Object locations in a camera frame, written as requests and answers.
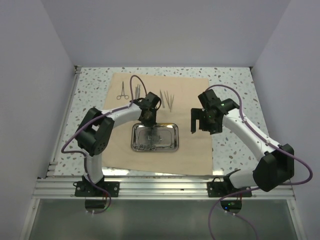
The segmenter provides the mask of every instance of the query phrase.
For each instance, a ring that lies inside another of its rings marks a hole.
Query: white enclosure wall
[[[42,0],[75,65],[253,66],[290,0]]]
[[[73,64],[40,0],[0,1],[0,239],[16,240],[45,176]]]
[[[289,143],[314,171],[294,188],[309,240],[319,239],[320,198],[320,1],[292,0],[253,68],[268,129]],[[296,164],[295,180],[308,172]]]

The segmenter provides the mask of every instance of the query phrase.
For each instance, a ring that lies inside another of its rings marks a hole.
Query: speckled countertop
[[[78,78],[60,146],[76,131],[88,109],[92,107],[103,109],[114,73],[208,78],[210,85],[225,84],[231,86],[241,95],[243,110],[247,117],[263,132],[268,132],[255,85],[247,67],[83,67]],[[222,100],[232,98],[238,102],[236,95],[230,90],[219,87],[214,91]],[[68,148],[77,149],[76,141],[73,141]],[[224,175],[236,169],[245,170],[257,165],[257,161],[248,147],[226,128],[223,129],[223,133],[212,136],[212,149],[214,175]],[[81,176],[84,172],[83,157],[78,154],[58,152],[55,161],[57,162],[54,170],[55,176]],[[103,168],[103,173],[120,176],[163,175],[162,173],[108,167]]]

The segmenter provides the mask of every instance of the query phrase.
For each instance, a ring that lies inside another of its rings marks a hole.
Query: brown paper sheet
[[[104,108],[112,109],[123,106],[131,99],[130,73],[115,73],[105,100]],[[148,92],[160,97],[162,92],[165,108],[161,107],[156,116],[157,123],[174,123],[178,125],[179,149],[175,152],[135,152],[131,149],[132,127],[136,122],[128,122],[113,129],[108,147],[102,154],[104,167],[130,169],[146,172],[212,175],[212,138],[207,132],[197,131],[191,134],[191,108],[201,108],[198,95],[208,86],[206,78],[187,78],[169,76],[150,76],[138,74]],[[124,93],[129,96],[117,99],[121,95],[122,82]],[[133,96],[140,84],[137,78],[132,81]],[[174,95],[170,112],[164,92]],[[140,97],[145,92],[141,84]]]

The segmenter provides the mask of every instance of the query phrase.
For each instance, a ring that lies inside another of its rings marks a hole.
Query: robotic arm
[[[106,113],[110,114],[97,119],[75,137],[78,146],[87,153],[84,167],[86,173],[82,176],[82,181],[73,184],[76,187],[74,194],[76,197],[101,197],[102,191],[94,187],[92,183],[109,191],[112,197],[117,196],[117,193],[114,195],[111,190],[116,186],[119,188],[117,182],[107,183],[104,181],[102,152],[108,145],[113,128],[135,120],[141,121],[147,127],[154,126],[158,110],[156,106],[159,101],[160,98],[157,95],[149,92],[145,98],[135,99],[133,103],[120,108],[103,111],[94,107],[89,109],[77,131],[89,121],[101,115],[106,115]]]
[[[262,142],[242,120],[239,106],[232,99],[221,101],[212,89],[198,98],[203,108],[191,109],[191,132],[196,132],[196,120],[199,120],[199,129],[211,135],[221,133],[224,125],[248,146],[259,161],[255,169],[239,169],[224,176],[223,183],[216,184],[216,191],[224,196],[244,187],[258,186],[269,192],[294,176],[294,159],[269,146],[273,144],[293,155],[294,150],[289,144],[281,146],[245,118],[255,131],[268,139],[267,143]]]

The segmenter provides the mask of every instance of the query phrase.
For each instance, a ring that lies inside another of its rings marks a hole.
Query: metal tray
[[[135,152],[175,152],[179,148],[178,126],[158,123],[146,127],[137,123],[132,127],[131,148]]]

